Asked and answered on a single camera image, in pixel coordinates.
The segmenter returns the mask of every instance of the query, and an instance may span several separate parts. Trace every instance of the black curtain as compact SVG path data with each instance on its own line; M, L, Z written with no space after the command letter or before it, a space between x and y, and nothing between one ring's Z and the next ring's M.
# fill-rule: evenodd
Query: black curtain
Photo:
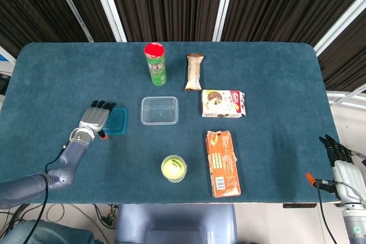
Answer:
M0 3L0 45L15 57L30 42L87 42L65 0Z
M211 41L220 0L115 0L128 41Z
M221 40L306 42L314 46L353 1L230 0Z
M366 83L366 10L319 56L327 90L353 91Z
M95 42L115 42L100 0L73 0Z

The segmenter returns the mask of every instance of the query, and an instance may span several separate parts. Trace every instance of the red lid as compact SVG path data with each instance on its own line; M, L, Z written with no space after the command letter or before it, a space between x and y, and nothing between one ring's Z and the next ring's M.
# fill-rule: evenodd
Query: red lid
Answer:
M164 51L165 50L162 44L153 42L146 45L144 54L148 58L159 58L164 55Z

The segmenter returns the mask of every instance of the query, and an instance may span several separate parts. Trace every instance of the barcode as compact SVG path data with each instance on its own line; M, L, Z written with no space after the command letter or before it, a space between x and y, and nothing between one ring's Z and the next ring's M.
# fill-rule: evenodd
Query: barcode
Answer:
M216 177L216 189L217 190L225 190L225 181L224 177Z

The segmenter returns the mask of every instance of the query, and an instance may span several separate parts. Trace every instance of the robotic arm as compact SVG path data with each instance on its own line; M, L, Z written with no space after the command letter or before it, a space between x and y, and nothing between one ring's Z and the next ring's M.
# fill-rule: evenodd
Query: robotic arm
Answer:
M332 166L334 180L315 179L307 174L312 186L335 193L344 204L342 211L351 244L366 244L366 187L360 169L353 164L351 151L326 135L319 137Z
M79 128L71 133L70 141L59 156L61 168L0 183L0 209L9 209L39 197L45 192L46 185L49 190L70 186L95 134L105 138L103 127L115 105L105 101L94 101L87 108L80 120Z

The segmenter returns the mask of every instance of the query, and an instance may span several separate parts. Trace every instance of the yellow cup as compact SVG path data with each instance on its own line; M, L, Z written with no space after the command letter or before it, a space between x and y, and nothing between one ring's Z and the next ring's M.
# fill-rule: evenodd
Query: yellow cup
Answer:
M161 172L167 180L177 183L182 181L187 173L187 165L179 155L169 155L161 163Z

